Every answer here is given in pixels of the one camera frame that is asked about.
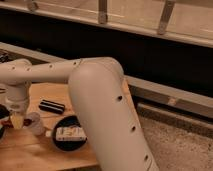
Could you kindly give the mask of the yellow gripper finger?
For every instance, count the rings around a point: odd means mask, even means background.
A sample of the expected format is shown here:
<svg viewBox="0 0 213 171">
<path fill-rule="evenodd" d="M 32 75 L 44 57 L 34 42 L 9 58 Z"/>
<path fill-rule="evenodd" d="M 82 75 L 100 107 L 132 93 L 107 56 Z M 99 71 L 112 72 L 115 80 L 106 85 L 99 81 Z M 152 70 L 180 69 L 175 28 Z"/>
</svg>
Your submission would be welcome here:
<svg viewBox="0 0 213 171">
<path fill-rule="evenodd" d="M 24 124 L 24 117 L 20 114 L 13 114 L 10 116 L 11 123 L 15 129 L 21 129 Z"/>
</svg>

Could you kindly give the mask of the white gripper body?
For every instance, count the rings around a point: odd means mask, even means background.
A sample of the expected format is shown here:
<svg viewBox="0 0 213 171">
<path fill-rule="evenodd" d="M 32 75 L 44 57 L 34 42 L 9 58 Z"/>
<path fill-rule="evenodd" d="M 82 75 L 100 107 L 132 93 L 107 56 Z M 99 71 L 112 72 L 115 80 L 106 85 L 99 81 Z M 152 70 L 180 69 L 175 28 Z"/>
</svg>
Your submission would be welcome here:
<svg viewBox="0 0 213 171">
<path fill-rule="evenodd" d="M 29 89 L 24 87 L 7 87 L 5 103 L 12 114 L 24 116 L 29 107 Z"/>
</svg>

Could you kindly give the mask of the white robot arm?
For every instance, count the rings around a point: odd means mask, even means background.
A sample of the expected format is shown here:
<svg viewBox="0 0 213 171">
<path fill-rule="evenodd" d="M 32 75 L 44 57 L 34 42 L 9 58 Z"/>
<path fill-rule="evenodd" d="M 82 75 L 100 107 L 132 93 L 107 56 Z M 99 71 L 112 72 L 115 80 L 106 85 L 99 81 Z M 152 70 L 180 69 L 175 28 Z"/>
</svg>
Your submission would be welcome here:
<svg viewBox="0 0 213 171">
<path fill-rule="evenodd" d="M 0 64 L 10 111 L 29 106 L 31 82 L 63 83 L 102 171 L 159 171 L 137 114 L 122 88 L 124 71 L 111 57 L 33 65 L 26 59 Z"/>
</svg>

